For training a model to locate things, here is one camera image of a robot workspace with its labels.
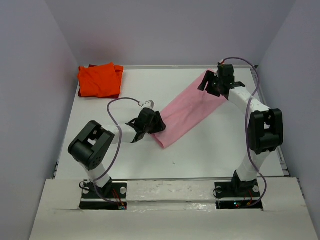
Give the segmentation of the pink t shirt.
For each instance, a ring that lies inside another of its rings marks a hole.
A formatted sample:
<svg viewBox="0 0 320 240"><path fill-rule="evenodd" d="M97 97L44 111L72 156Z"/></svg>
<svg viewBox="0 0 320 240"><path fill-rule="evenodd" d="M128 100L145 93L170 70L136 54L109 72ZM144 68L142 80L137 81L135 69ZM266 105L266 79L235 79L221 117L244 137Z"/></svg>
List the pink t shirt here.
<svg viewBox="0 0 320 240"><path fill-rule="evenodd" d="M198 90L205 74L203 72L160 112L166 129L152 137L162 149L177 142L227 101L224 97Z"/></svg>

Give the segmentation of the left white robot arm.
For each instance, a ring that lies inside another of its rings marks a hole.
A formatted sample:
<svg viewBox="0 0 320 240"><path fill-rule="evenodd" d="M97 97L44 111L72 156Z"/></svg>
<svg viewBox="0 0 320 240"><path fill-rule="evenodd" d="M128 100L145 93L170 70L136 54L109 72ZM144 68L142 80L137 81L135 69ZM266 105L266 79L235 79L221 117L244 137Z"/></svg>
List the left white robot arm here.
<svg viewBox="0 0 320 240"><path fill-rule="evenodd" d="M161 133L166 128L160 112L145 107L138 117L123 125L103 127L95 120L89 121L70 143L67 151L86 171L94 193L105 198L110 194L113 183L109 175L111 168L103 165L110 146L117 144L118 155L122 143L137 143L145 135Z"/></svg>

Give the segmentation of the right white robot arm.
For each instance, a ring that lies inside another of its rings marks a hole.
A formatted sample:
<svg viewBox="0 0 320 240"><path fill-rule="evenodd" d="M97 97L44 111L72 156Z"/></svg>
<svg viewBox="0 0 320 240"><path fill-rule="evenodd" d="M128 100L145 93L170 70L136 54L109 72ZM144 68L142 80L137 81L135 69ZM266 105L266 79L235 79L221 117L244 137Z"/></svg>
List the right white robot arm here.
<svg viewBox="0 0 320 240"><path fill-rule="evenodd" d="M246 155L231 181L215 183L213 191L218 199L243 198L258 186L266 158L283 144L283 113L261 103L244 83L236 81L231 64L220 64L216 72L207 70L198 90L224 97L245 115Z"/></svg>

